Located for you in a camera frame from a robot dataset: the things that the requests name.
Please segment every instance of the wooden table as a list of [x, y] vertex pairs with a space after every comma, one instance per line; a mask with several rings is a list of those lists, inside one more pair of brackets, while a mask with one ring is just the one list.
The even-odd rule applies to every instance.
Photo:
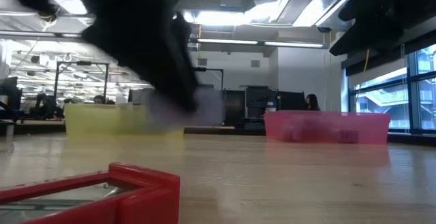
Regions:
[[[0, 185], [72, 176], [122, 161], [181, 176], [180, 223], [435, 223], [436, 150], [286, 144], [263, 137], [15, 137]], [[87, 198], [90, 190], [74, 198]]]

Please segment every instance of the pink plastic container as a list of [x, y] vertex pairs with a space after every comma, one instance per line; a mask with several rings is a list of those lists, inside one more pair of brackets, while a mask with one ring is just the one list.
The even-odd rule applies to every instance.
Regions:
[[266, 136], [284, 142], [386, 144], [389, 114], [278, 111], [265, 114]]

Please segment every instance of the wall vent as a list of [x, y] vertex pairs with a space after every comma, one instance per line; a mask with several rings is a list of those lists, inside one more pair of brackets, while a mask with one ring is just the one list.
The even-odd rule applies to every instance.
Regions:
[[198, 59], [199, 66], [207, 66], [207, 59]]
[[251, 60], [251, 67], [260, 67], [259, 60]]

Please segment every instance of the window frame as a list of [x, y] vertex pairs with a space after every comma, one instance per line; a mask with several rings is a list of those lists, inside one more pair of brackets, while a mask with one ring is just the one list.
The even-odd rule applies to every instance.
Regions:
[[383, 84], [376, 84], [373, 86], [361, 88], [360, 90], [349, 89], [349, 111], [356, 111], [356, 95], [366, 93], [369, 91], [376, 91], [379, 89], [385, 89], [389, 87], [394, 87], [398, 85], [407, 85], [407, 92], [409, 95], [409, 122], [410, 129], [391, 129], [389, 132], [393, 133], [410, 133], [410, 134], [436, 134], [436, 129], [421, 129], [421, 118], [420, 118], [420, 87], [419, 83], [423, 80], [428, 80], [431, 78], [436, 78], [436, 71], [430, 71], [425, 74], [419, 74], [418, 71], [418, 59], [416, 56], [417, 52], [410, 53], [406, 55], [407, 61], [407, 77], [406, 79], [399, 79]]

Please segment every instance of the red plastic frame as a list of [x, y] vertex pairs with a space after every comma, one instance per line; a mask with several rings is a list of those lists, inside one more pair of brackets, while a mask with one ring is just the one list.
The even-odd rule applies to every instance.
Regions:
[[0, 204], [87, 187], [99, 183], [128, 193], [66, 210], [25, 224], [177, 224], [180, 178], [134, 165], [112, 163], [107, 172], [18, 185], [0, 191]]

